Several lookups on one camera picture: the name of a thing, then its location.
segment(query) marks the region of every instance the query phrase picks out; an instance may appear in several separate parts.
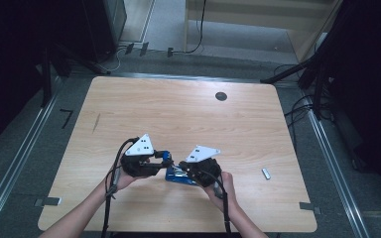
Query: person's forearm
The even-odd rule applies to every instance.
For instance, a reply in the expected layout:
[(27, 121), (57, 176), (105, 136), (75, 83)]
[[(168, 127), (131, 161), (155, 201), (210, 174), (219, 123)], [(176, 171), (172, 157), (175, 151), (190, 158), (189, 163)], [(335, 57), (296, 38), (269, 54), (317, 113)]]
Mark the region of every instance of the person's forearm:
[(104, 182), (101, 182), (82, 203), (40, 237), (79, 237), (104, 200), (105, 188)]
[(268, 237), (252, 222), (239, 205), (230, 207), (229, 209), (230, 221), (243, 238)]

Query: silver metal bar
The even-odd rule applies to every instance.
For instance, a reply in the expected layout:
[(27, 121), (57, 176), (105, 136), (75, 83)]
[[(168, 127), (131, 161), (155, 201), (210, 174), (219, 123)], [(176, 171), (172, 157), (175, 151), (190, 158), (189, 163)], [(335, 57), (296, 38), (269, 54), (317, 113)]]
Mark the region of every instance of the silver metal bar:
[(34, 121), (20, 149), (15, 155), (7, 173), (0, 182), (0, 212), (5, 205), (8, 196), (10, 195), (12, 188), (14, 187), (19, 174), (21, 173), (24, 164), (27, 162), (30, 152), (32, 151), (37, 139), (39, 138), (43, 126), (51, 114), (51, 111), (55, 105), (56, 98), (62, 86), (62, 79), (57, 77), (55, 81), (56, 90), (54, 95), (52, 96), (48, 105), (39, 111), (36, 120)]
[(344, 175), (339, 167), (339, 163), (333, 152), (332, 146), (327, 139), (326, 132), (324, 131), (321, 122), (318, 121), (312, 110), (309, 112), (309, 118), (311, 119), (312, 126), (314, 127), (315, 133), (317, 135), (317, 140), (320, 144), (320, 148), (322, 149), (327, 166), (329, 168), (330, 174), (332, 175), (333, 182), (335, 183), (336, 190), (338, 191), (339, 197), (341, 198), (342, 205), (344, 206), (355, 237), (370, 237), (361, 216), (360, 210), (358, 209), (354, 196), (352, 195)]
[[(112, 74), (118, 77), (133, 77), (133, 78), (155, 78), (155, 79), (177, 79), (177, 80), (192, 80), (192, 81), (218, 81), (218, 82), (241, 82), (259, 84), (258, 79), (232, 78), (232, 77), (210, 77), (210, 76), (193, 76), (193, 75), (172, 75), (172, 74), (151, 74), (139, 72), (121, 72)], [(274, 83), (276, 87), (299, 88), (296, 81), (279, 81)]]

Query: wooden table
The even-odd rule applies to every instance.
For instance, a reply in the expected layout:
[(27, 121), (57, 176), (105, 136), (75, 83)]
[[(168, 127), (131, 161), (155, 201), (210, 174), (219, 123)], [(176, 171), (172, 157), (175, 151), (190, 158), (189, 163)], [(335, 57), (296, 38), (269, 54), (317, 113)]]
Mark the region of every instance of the wooden table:
[[(219, 91), (225, 101), (215, 98)], [(49, 228), (77, 206), (105, 177), (120, 145), (145, 133), (176, 164), (196, 145), (220, 149), (215, 158), (233, 173), (240, 205), (263, 231), (317, 229), (314, 213), (299, 208), (310, 200), (274, 86), (122, 77), (91, 83), (49, 195), (62, 197), (62, 204), (45, 206), (39, 227)], [(222, 213), (202, 189), (164, 176), (162, 170), (116, 193), (109, 229), (224, 232)], [(101, 230), (103, 215), (104, 205), (86, 230)]]

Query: black cable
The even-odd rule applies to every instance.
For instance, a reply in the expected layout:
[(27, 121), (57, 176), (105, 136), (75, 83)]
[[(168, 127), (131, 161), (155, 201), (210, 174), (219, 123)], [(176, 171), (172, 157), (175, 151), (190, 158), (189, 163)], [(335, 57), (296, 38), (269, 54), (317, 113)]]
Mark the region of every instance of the black cable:
[[(201, 36), (202, 32), (201, 32), (200, 29), (199, 29), (199, 25), (197, 24), (197, 20), (195, 21), (195, 24), (196, 24), (197, 32), (198, 32), (199, 35)], [(202, 43), (202, 42), (201, 42), (200, 44), (202, 45), (202, 51), (200, 51), (199, 54), (202, 54), (202, 52), (205, 51), (205, 47), (203, 46), (203, 43)]]
[[(277, 74), (277, 69), (283, 66), (295, 66), (296, 64), (281, 64), (274, 69), (274, 76)], [(297, 77), (300, 79), (299, 72), (296, 72)]]
[(201, 170), (202, 173), (212, 177), (218, 185), (221, 187), (222, 190), (222, 209), (223, 209), (223, 214), (224, 214), (224, 225), (225, 225), (225, 231), (227, 232), (227, 237), (231, 237), (231, 228), (230, 228), (230, 217), (228, 216), (228, 196), (227, 192), (225, 191), (224, 185), (222, 184), (222, 181), (218, 180), (215, 176), (213, 176), (211, 173), (208, 173), (206, 171)]
[(187, 52), (172, 52), (172, 53), (179, 53), (179, 54), (192, 54), (194, 53), (200, 46), (200, 43), (202, 42), (202, 30), (203, 30), (203, 18), (205, 16), (205, 6), (206, 6), (206, 0), (203, 0), (203, 8), (202, 8), (202, 17), (200, 18), (200, 32), (199, 32), (199, 43), (197, 44), (196, 48), (187, 51)]
[[(105, 207), (105, 211), (104, 211), (104, 224), (103, 224), (103, 229), (101, 231), (101, 238), (106, 237), (107, 228), (109, 227), (108, 222), (109, 222), (109, 214), (110, 214), (110, 201), (111, 201), (112, 195), (114, 193), (114, 191), (110, 191), (110, 189), (114, 185), (114, 174), (116, 173), (116, 170), (121, 167), (121, 166), (118, 166), (118, 163), (120, 160), (120, 155), (122, 154), (123, 149), (125, 148), (125, 146), (128, 143), (131, 143), (131, 142), (134, 143), (134, 142), (136, 142), (136, 140), (137, 139), (128, 139), (127, 141), (125, 141), (122, 144), (119, 151), (117, 152), (116, 159), (114, 160), (113, 169), (111, 169), (106, 175), (105, 185), (104, 185), (104, 187), (106, 188), (106, 193), (105, 193), (105, 195), (106, 195), (106, 207)], [(108, 179), (110, 174), (111, 174), (110, 187), (107, 187), (107, 179)]]
[[(303, 118), (305, 118), (305, 116), (308, 114), (308, 111), (306, 112), (302, 112), (300, 114), (298, 114), (296, 117), (294, 116), (294, 114), (300, 110), (306, 110), (306, 109), (313, 109), (313, 105), (312, 104), (306, 104), (306, 105), (303, 105), (303, 106), (300, 106), (298, 108), (296, 108), (296, 106), (299, 104), (299, 102), (301, 102), (303, 99), (305, 98), (308, 98), (308, 97), (313, 97), (314, 95), (306, 95), (306, 96), (303, 96), (302, 98), (300, 98), (299, 100), (296, 101), (295, 104), (293, 104), (293, 107), (292, 107), (292, 110), (288, 113), (285, 113), (284, 116), (287, 117), (287, 116), (291, 116), (291, 121), (290, 123), (287, 125), (287, 127), (292, 127), (292, 132), (293, 132), (293, 145), (294, 145), (294, 148), (295, 148), (295, 153), (297, 154), (297, 138), (296, 138), (296, 128), (295, 128), (295, 123), (297, 123), (298, 121), (302, 120)], [(329, 110), (328, 108), (328, 103), (324, 103), (324, 104), (321, 104), (319, 106), (319, 110)]]

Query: power cord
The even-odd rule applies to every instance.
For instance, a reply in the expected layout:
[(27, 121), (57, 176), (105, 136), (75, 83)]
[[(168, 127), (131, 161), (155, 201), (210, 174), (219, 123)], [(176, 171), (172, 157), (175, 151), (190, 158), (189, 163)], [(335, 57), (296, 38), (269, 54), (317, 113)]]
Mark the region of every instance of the power cord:
[(168, 57), (171, 57), (173, 54), (192, 54), (199, 48), (200, 43), (202, 42), (203, 18), (205, 16), (205, 6), (206, 6), (206, 0), (203, 0), (202, 16), (200, 18), (199, 43), (197, 44), (196, 48), (187, 52), (175, 52), (173, 51), (173, 48), (168, 48)]
[[(314, 95), (306, 95), (306, 96), (303, 96), (302, 98), (300, 98), (299, 100), (296, 101), (295, 104), (293, 104), (293, 107), (292, 107), (292, 110), (290, 112), (287, 112), (284, 114), (285, 117), (288, 117), (288, 116), (291, 116), (291, 120), (290, 120), (290, 123), (287, 125), (288, 128), (292, 127), (292, 134), (293, 134), (293, 145), (294, 145), (294, 148), (295, 148), (295, 152), (297, 154), (297, 137), (296, 137), (296, 128), (295, 128), (295, 124), (297, 122), (299, 122), (300, 120), (302, 120), (303, 118), (305, 118), (305, 116), (308, 114), (309, 110), (311, 109), (314, 109), (314, 105), (313, 104), (306, 104), (306, 105), (303, 105), (303, 106), (300, 106), (300, 107), (296, 107), (302, 100), (308, 98), (308, 97), (314, 97)], [(319, 106), (319, 115), (320, 115), (320, 118), (322, 119), (325, 119), (325, 120), (332, 120), (332, 117), (324, 117), (322, 114), (321, 114), (321, 111), (322, 110), (330, 110), (329, 109), (329, 105), (328, 103), (323, 103)]]
[[(277, 66), (277, 67), (274, 69), (274, 76), (277, 75), (277, 70), (278, 70), (278, 68), (283, 67), (283, 66), (295, 66), (295, 65), (296, 65), (296, 64), (281, 64), (281, 65)], [(300, 76), (299, 76), (299, 72), (298, 72), (298, 71), (296, 72), (296, 74), (297, 74), (297, 77), (300, 79)]]
[(230, 238), (231, 237), (231, 228), (230, 228), (230, 217), (228, 216), (228, 196), (227, 196), (227, 192), (225, 191), (225, 188), (224, 188), (224, 185), (222, 183), (222, 176), (221, 174), (219, 174), (220, 178), (221, 178), (221, 181), (216, 178), (215, 176), (213, 176), (211, 173), (208, 173), (206, 171), (201, 171), (202, 173), (212, 177), (219, 185), (219, 187), (221, 187), (221, 190), (222, 190), (222, 210), (223, 210), (223, 214), (224, 214), (224, 225), (225, 225), (225, 231), (227, 232), (227, 237)]
[[(119, 176), (120, 176), (120, 171), (118, 171), (121, 168), (121, 166), (118, 165), (120, 161), (120, 155), (122, 155), (122, 151), (128, 143), (135, 143), (138, 139), (139, 138), (128, 139), (122, 144), (119, 151), (117, 152), (116, 159), (114, 160), (114, 163), (113, 163), (113, 168), (106, 175), (106, 178), (105, 178), (106, 206), (104, 211), (104, 224), (103, 224), (103, 229), (101, 231), (101, 238), (106, 237), (107, 228), (109, 227), (108, 222), (109, 222), (109, 214), (110, 214), (110, 201), (111, 201), (111, 198), (114, 198), (113, 194), (116, 192), (116, 189), (117, 189), (116, 179), (119, 179)], [(107, 181), (110, 175), (111, 175), (110, 186), (107, 186)]]
[(103, 68), (104, 70), (107, 70), (107, 71), (114, 71), (114, 70), (117, 70), (119, 67), (120, 67), (120, 58), (119, 58), (119, 53), (123, 50), (127, 49), (126, 47), (122, 47), (120, 49), (117, 50), (117, 53), (116, 53), (116, 58), (117, 58), (117, 66), (114, 67), (114, 68), (106, 68), (104, 67), (103, 65), (101, 64), (97, 64), (98, 66), (100, 66), (101, 68)]
[[(196, 20), (194, 23), (195, 23), (195, 25), (196, 25), (197, 32), (198, 32), (199, 35), (201, 36), (201, 35), (202, 35), (202, 32), (201, 32), (200, 29), (199, 29), (198, 20)], [(200, 45), (202, 46), (202, 51), (200, 51), (200, 52), (198, 53), (198, 55), (201, 55), (201, 54), (203, 53), (203, 51), (205, 51), (205, 46), (203, 45), (202, 41), (200, 41)]]

